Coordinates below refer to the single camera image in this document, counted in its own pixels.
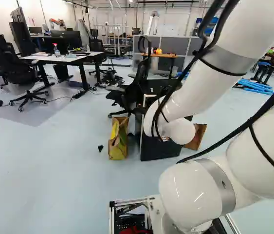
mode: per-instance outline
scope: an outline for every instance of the paper bag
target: paper bag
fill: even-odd
[[[206,131],[207,128],[207,124],[194,124],[196,132],[195,132],[195,136],[193,138],[193,140],[191,140],[190,143],[187,143],[186,145],[184,145],[185,148],[187,149],[191,149],[191,150],[198,150],[199,146],[201,144],[201,139],[204,136],[204,133]]]
[[[129,117],[113,117],[112,133],[108,143],[108,154],[111,160],[123,160],[127,157],[127,128]]]

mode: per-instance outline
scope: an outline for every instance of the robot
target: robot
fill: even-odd
[[[63,19],[49,19],[49,23],[50,23],[50,28],[51,30],[55,29],[55,24],[60,26],[60,30],[67,30],[67,27],[65,26],[65,22]]]
[[[184,117],[208,109],[274,42],[274,20],[265,20],[274,17],[274,1],[234,2],[217,43],[196,61],[183,87],[165,102],[155,129],[155,114],[164,97],[149,107],[144,120],[148,136],[190,142],[195,129]],[[232,140],[226,154],[182,161],[164,171],[159,192],[147,199],[154,207],[149,215],[155,234],[200,234],[213,219],[274,199],[274,105]],[[155,207],[159,212],[151,211]]]

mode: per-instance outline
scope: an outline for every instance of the office chair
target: office chair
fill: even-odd
[[[144,41],[146,36],[140,36],[138,41],[139,51],[145,51]],[[151,48],[151,41],[148,40],[148,47]],[[110,90],[106,95],[106,99],[114,100],[113,106],[119,104],[124,108],[122,111],[112,112],[108,114],[109,118],[113,115],[120,115],[128,113],[128,116],[134,114],[136,109],[131,109],[131,105],[135,102],[140,103],[143,99],[142,83],[147,79],[148,71],[151,63],[151,51],[148,51],[148,56],[138,64],[137,73],[133,82],[130,85],[118,85],[116,87],[106,87],[106,90]]]
[[[104,52],[104,55],[103,55],[103,58],[102,58],[102,62],[105,62],[107,60],[107,56],[105,54],[105,49],[103,47],[102,40],[97,39],[97,38],[90,39],[89,48],[90,48],[90,51]],[[100,72],[103,73],[103,74],[106,74],[107,70],[100,69]]]
[[[36,65],[29,64],[19,59],[13,49],[13,46],[5,41],[3,35],[0,35],[0,76],[3,77],[5,84],[12,83],[33,86],[35,82],[40,80],[37,75]],[[38,99],[46,104],[47,100],[45,98],[38,97],[42,94],[47,96],[48,91],[30,92],[27,90],[25,95],[14,100],[10,100],[9,104],[13,106],[15,101],[24,100],[19,106],[19,111],[24,110],[23,106],[29,100]]]

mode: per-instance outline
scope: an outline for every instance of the floor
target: floor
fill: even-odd
[[[131,82],[127,77],[131,68],[115,69]],[[46,72],[54,75],[51,66]],[[69,67],[69,73],[78,79],[78,68]],[[274,77],[269,84],[274,87]],[[0,234],[106,234],[109,201],[157,194],[160,174],[195,153],[183,149],[177,158],[141,162],[132,142],[126,160],[108,160],[111,120],[107,114],[120,107],[111,106],[102,89],[74,101],[68,97],[77,88],[66,83],[56,84],[50,92],[48,100],[64,98],[46,105],[29,103],[23,113],[16,106],[0,108]],[[5,104],[14,97],[7,89],[0,90]],[[268,97],[232,89],[205,113],[194,116],[194,123],[208,124],[200,150],[242,124]],[[99,145],[104,145],[101,153]],[[226,147],[209,155],[222,154]],[[232,216],[244,234],[274,233],[274,201]]]

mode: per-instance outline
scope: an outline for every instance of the gray partition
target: gray partition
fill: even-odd
[[[193,55],[193,51],[194,50],[199,50],[200,47],[201,47],[201,43],[202,43],[202,40],[200,38],[191,38],[191,43],[190,43],[190,46],[189,46],[189,50],[187,52],[187,55],[191,56]]]
[[[138,50],[138,40],[140,36],[134,36],[133,37],[133,52],[134,53],[139,53]],[[152,47],[159,47],[160,46],[160,37],[148,37],[149,40],[152,43]]]
[[[140,52],[138,50],[139,35],[133,36],[133,68],[137,70],[137,65],[141,61]],[[198,37],[164,37],[151,36],[152,47],[159,47],[163,53],[176,53],[178,58],[175,59],[174,66],[178,67],[178,72],[182,71],[186,60],[192,59],[192,52],[199,50],[202,40]],[[168,74],[170,70],[170,58],[152,57],[151,72]]]
[[[163,53],[186,55],[190,38],[162,37],[161,46]]]

